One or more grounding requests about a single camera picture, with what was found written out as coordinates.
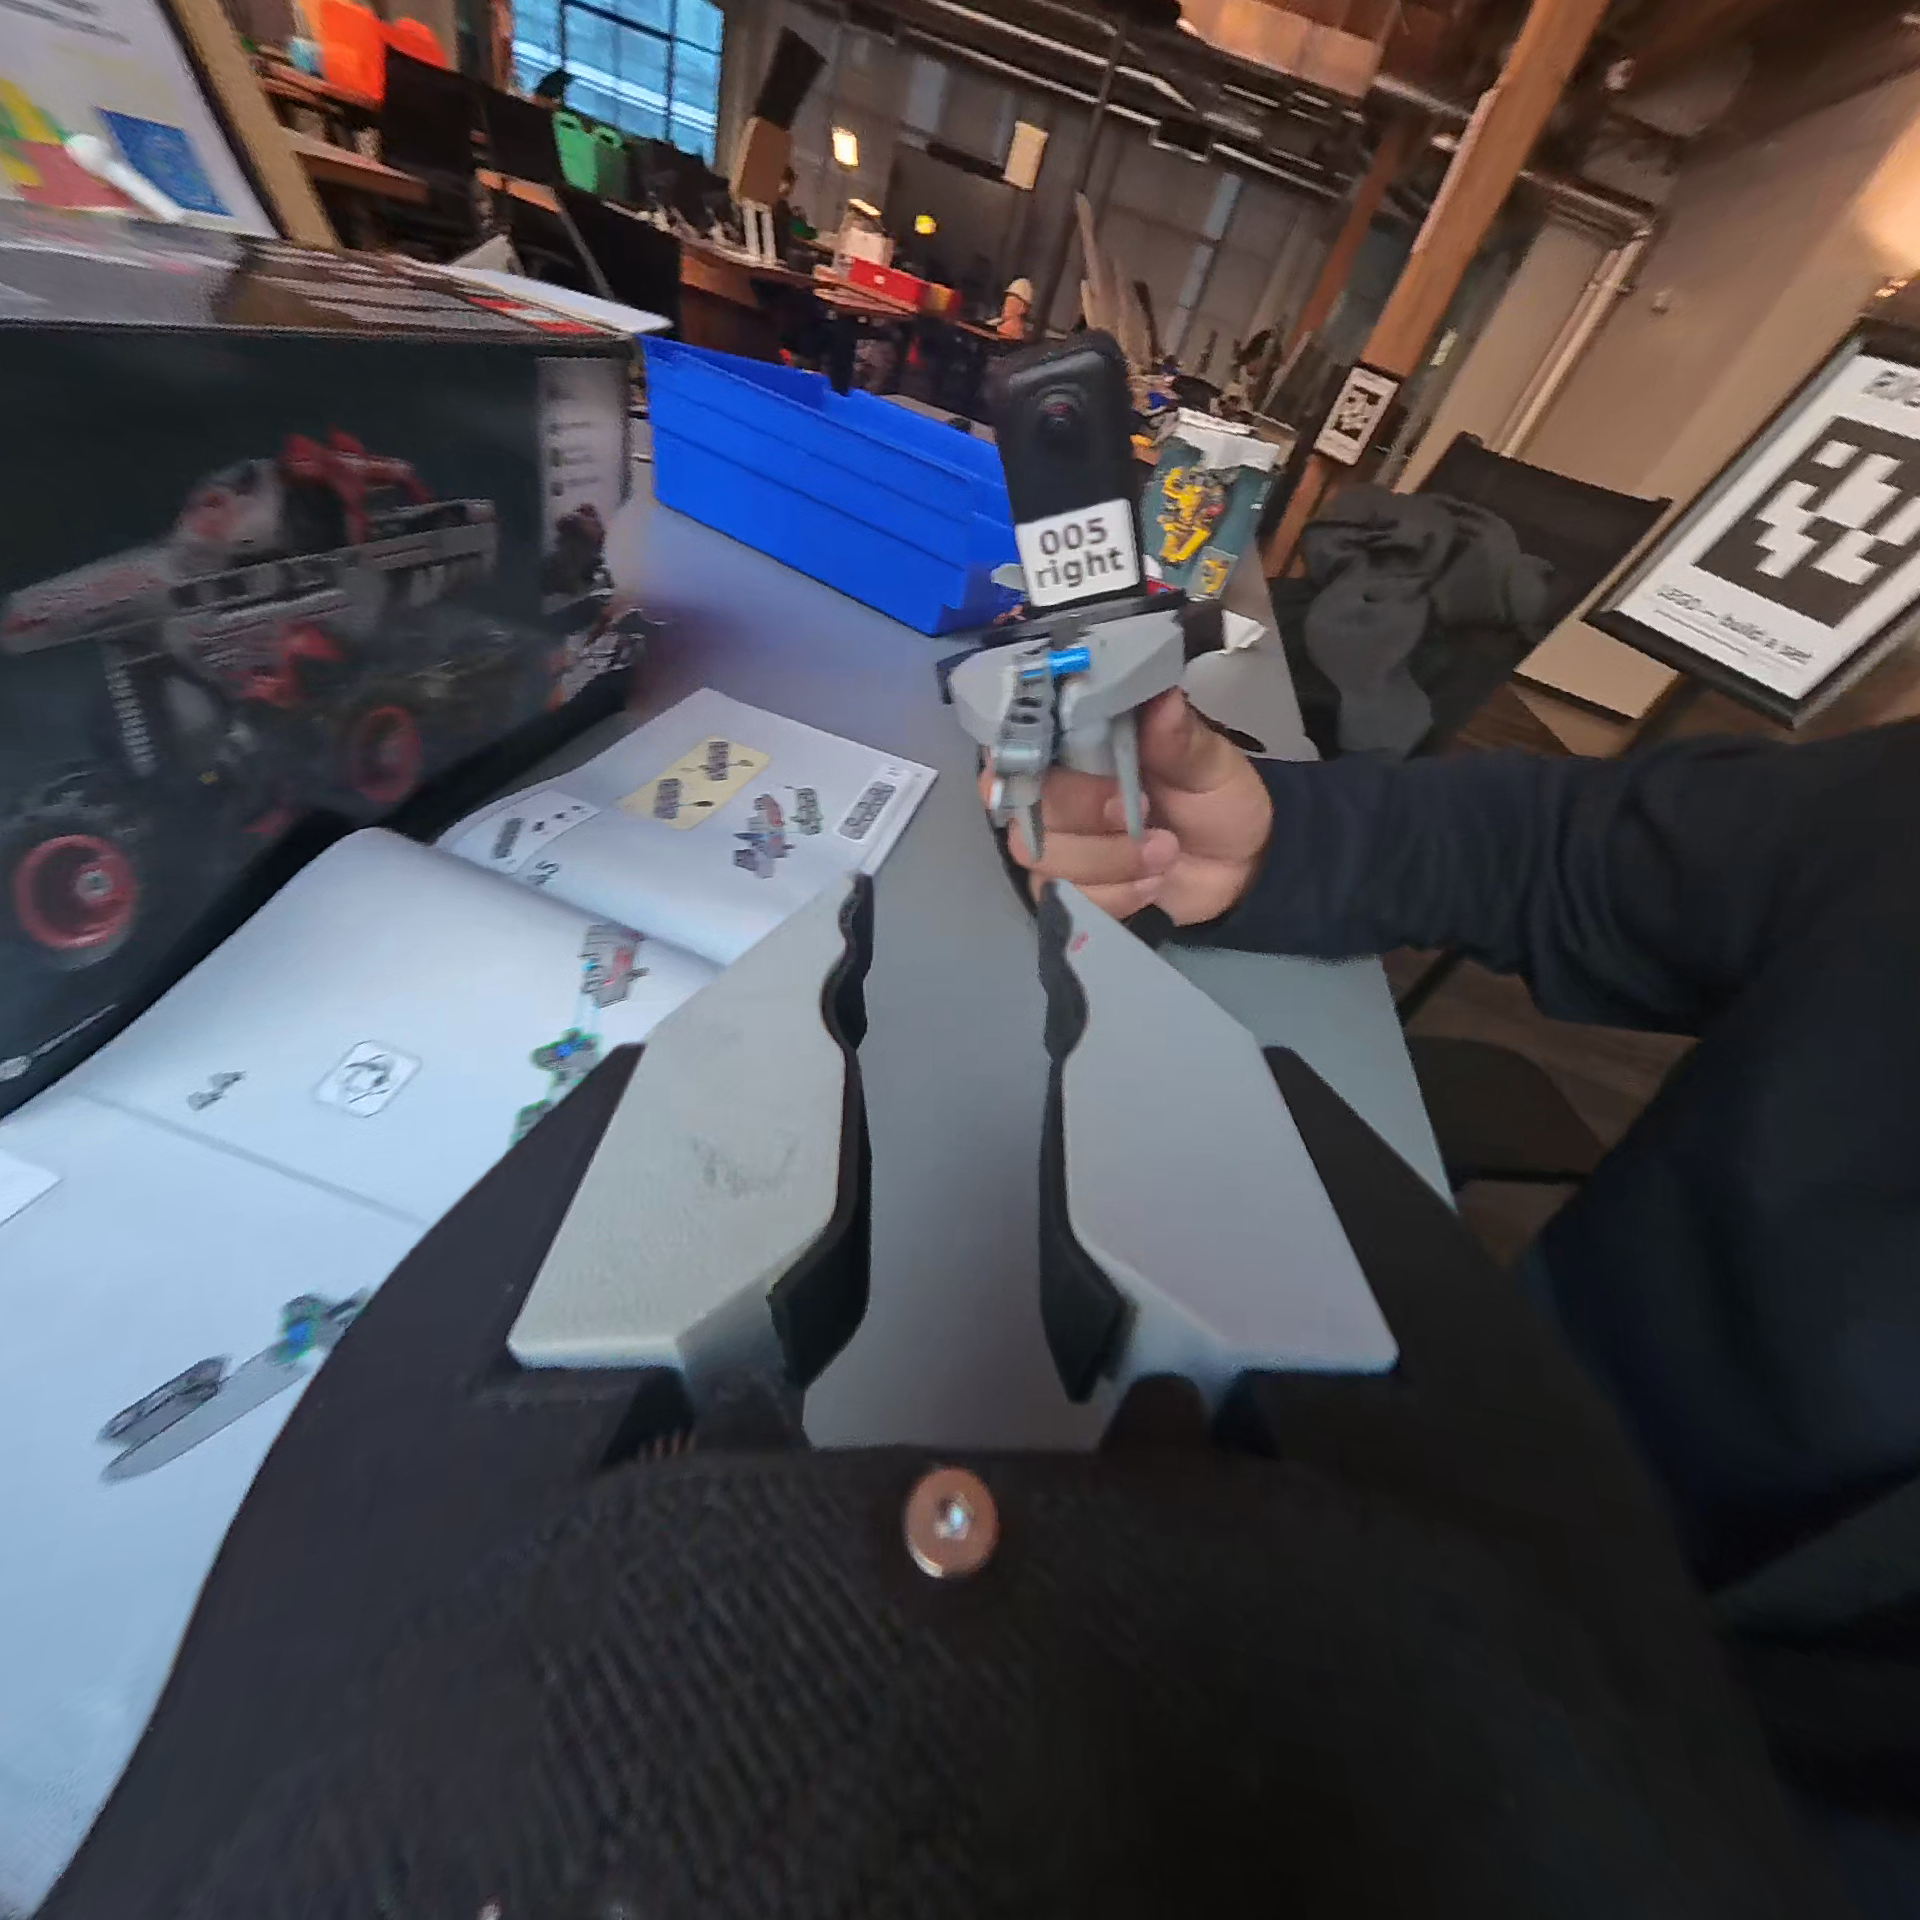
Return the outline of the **person's right hand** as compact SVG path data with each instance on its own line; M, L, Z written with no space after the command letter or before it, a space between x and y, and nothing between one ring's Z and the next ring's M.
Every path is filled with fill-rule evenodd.
M1124 825L1116 777L1056 765L1040 789L1042 850L1019 825L998 850L1019 893L1080 890L1114 922L1161 912L1174 929L1222 920L1252 887L1273 832L1254 763L1169 691L1137 715L1140 834Z

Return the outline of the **wooden post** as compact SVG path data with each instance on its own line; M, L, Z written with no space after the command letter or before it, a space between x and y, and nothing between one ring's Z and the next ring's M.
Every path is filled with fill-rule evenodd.
M1357 356L1371 368L1402 378L1400 395L1409 375L1422 363L1428 338L1513 192L1523 164L1562 103L1604 11L1604 3L1529 4L1494 84L1480 97L1414 235L1409 263ZM1294 571L1307 521L1354 468L1305 456L1288 508L1262 547L1269 580Z

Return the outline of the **white colourful poster board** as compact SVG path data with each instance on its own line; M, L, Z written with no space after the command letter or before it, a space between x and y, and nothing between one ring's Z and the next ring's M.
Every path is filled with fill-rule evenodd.
M336 249L212 3L5 3L5 204Z

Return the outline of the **dark jacket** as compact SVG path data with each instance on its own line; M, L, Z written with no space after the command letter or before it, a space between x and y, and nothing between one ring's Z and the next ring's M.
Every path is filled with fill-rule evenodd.
M1290 664L1324 762L1443 752L1550 627L1552 562L1456 497L1354 487L1298 562Z

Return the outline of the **yellow print card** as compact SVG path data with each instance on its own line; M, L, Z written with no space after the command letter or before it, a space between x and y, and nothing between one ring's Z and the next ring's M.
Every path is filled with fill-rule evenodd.
M1283 449L1245 423L1190 409L1164 421L1139 503L1148 576L1193 604L1218 602L1257 539L1281 465Z

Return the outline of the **small square pattern tag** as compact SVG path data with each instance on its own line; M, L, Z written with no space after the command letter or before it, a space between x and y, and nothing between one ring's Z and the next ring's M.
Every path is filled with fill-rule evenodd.
M1402 395L1402 378L1355 361L1312 439L1312 456L1354 468Z

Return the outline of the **framed black-white pattern sign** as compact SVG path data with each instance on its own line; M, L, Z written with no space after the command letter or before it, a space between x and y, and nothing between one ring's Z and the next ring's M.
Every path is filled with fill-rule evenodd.
M1790 730L1915 636L1917 332L1861 321L1584 624Z

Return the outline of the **open lego instruction booklet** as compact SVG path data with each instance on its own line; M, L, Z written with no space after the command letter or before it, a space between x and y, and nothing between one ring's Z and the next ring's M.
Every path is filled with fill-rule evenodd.
M5 1122L5 1916L81 1850L265 1455L378 1288L718 971L355 832Z

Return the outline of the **black lego set box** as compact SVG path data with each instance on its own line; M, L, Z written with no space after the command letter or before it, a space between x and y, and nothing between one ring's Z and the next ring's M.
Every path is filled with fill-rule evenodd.
M608 715L648 324L5 207L5 1113L329 836Z

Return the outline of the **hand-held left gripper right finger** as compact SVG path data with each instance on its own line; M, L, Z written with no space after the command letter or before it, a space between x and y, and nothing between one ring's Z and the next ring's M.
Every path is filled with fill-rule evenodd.
M1040 1322L1068 1401L1387 1376L1400 1341L1259 1043L1068 884L1040 986Z

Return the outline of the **person's right forearm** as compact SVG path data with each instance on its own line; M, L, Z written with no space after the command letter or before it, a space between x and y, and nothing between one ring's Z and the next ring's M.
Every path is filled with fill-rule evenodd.
M1915 720L1620 760L1262 770L1272 832L1218 945L1452 949L1552 1018L1704 1037L1766 976L1890 999L1915 971ZM1865 986L1841 986L1864 965Z

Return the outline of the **small instruction leaflet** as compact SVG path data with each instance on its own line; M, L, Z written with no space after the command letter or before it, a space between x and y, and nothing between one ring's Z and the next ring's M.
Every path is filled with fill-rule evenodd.
M723 968L841 879L875 876L932 779L702 688L438 849Z

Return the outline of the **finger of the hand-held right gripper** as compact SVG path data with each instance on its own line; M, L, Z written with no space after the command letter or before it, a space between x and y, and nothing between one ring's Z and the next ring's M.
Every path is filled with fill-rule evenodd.
M1123 825L1145 836L1139 714L1185 681L1185 624L1177 615L1129 615L1089 627L1089 664L1068 676L1068 769L1110 777Z
M963 730L973 739L981 756L981 770L989 789L989 817L998 832L1017 832L1027 853L1040 858L1045 850L1042 796L1049 770L1061 762L1066 747L1066 720L1061 697L1062 739L1059 760L1042 779L998 779L989 765L989 739L995 723L1002 717L1002 660L1005 650L1024 645L1002 645L981 650L956 664L946 679L946 701Z

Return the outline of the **grey lego assembly blue pin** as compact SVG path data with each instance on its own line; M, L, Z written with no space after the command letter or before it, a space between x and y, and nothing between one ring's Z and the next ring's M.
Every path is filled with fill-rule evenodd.
M989 739L989 765L998 779L1042 779L1059 760L1061 697L1070 681L1091 673L1086 642L1029 642L1003 652L1002 709Z

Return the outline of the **blue plastic bin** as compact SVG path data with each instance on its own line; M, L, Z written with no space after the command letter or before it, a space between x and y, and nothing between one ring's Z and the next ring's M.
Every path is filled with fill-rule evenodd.
M1017 609L997 445L826 375L640 340L657 503L885 612L971 633Z

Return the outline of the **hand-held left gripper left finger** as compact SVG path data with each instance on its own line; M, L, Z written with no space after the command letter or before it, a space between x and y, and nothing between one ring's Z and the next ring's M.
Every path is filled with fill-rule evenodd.
M668 1015L513 1323L526 1372L802 1395L870 1297L858 1045L874 883L841 879Z

